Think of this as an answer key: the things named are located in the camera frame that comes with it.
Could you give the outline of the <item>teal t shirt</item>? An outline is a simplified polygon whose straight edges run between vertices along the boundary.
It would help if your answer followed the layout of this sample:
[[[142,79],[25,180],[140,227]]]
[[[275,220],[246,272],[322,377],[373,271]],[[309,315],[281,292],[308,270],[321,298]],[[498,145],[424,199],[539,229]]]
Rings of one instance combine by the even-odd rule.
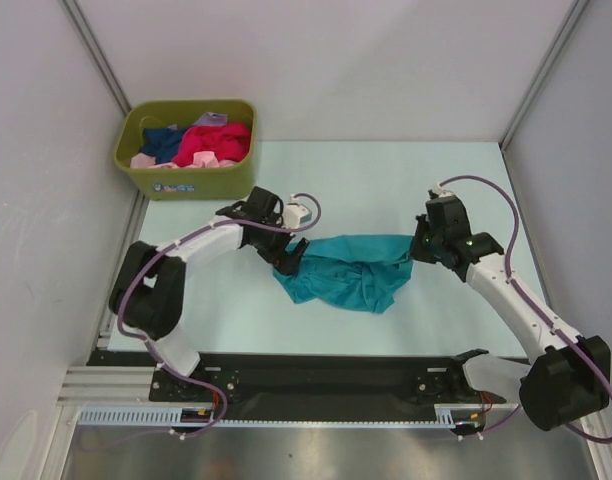
[[[382,314],[412,276],[411,235],[339,235],[312,240],[294,275],[274,278],[296,304]]]

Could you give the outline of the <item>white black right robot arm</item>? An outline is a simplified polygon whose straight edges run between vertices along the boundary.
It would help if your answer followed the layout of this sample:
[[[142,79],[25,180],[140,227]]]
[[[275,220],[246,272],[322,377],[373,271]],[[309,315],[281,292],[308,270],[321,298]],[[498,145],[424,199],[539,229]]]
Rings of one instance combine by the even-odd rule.
[[[605,409],[610,401],[611,352],[600,337],[583,337],[532,293],[506,265],[501,245],[472,233],[453,193],[432,194],[417,216],[411,256],[440,264],[495,310],[523,348],[526,364],[476,349],[455,357],[449,393],[470,401],[480,392],[519,404],[543,431]]]

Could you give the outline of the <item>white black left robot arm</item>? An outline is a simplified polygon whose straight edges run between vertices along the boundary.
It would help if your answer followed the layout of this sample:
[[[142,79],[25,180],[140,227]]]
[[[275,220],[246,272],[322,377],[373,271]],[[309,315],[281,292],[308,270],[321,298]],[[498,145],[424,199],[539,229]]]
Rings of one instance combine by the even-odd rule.
[[[180,325],[187,280],[208,262],[246,246],[276,272],[296,274],[309,241],[291,242],[321,217],[317,200],[314,209],[300,202],[307,196],[294,194],[284,202],[255,187],[189,234],[160,245],[137,241],[128,248],[109,309],[122,335],[144,343],[157,364],[174,373],[171,385],[183,398],[196,399],[207,387],[206,374],[197,369],[200,353],[187,343]]]

